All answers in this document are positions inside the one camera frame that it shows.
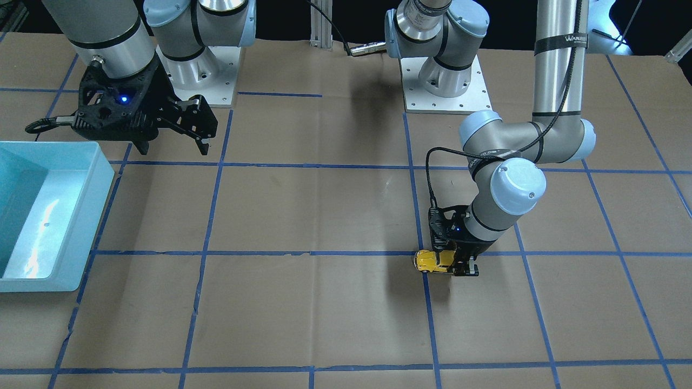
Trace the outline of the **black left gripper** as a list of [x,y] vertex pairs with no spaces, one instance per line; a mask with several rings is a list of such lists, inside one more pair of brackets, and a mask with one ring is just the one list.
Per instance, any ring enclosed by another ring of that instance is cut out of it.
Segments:
[[470,217],[468,206],[450,206],[440,209],[432,206],[428,210],[428,224],[433,251],[455,251],[453,271],[457,277],[480,275],[475,261],[490,243],[472,236],[464,222]]

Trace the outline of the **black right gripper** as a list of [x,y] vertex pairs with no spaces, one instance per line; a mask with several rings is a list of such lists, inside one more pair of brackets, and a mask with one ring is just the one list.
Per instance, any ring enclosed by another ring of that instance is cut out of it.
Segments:
[[217,127],[205,96],[180,101],[157,55],[138,73],[122,78],[108,77],[105,60],[93,56],[79,84],[71,124],[89,140],[129,141],[143,156],[159,128],[192,138],[206,156]]

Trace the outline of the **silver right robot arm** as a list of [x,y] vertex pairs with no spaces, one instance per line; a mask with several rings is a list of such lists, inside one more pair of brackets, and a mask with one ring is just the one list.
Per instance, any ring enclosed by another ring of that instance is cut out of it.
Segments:
[[161,129],[202,155],[229,108],[239,56],[256,37],[255,1],[44,1],[86,70],[77,108],[25,128],[69,126],[94,141],[126,141],[146,155]]

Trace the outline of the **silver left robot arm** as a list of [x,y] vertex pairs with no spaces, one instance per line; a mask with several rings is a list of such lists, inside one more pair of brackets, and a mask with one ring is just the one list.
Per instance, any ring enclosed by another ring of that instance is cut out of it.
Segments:
[[[458,155],[478,193],[469,205],[440,207],[429,188],[432,249],[415,254],[418,271],[477,276],[478,256],[543,197],[539,165],[580,160],[595,148],[593,125],[581,114],[588,6],[538,2],[532,118],[507,123],[484,109],[462,121]],[[385,44],[392,58],[424,57],[418,78],[425,91],[456,98],[467,90],[488,27],[487,11],[474,1],[402,1],[385,16]]]

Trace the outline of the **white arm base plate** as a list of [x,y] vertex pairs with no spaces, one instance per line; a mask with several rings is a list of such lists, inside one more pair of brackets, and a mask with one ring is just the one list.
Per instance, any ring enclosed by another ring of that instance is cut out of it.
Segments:
[[208,46],[197,57],[175,61],[156,53],[168,74],[171,86],[181,99],[204,96],[211,108],[231,108],[243,49],[234,46]]
[[454,71],[432,57],[400,59],[407,113],[464,114],[491,109],[491,98],[476,56],[469,68]]

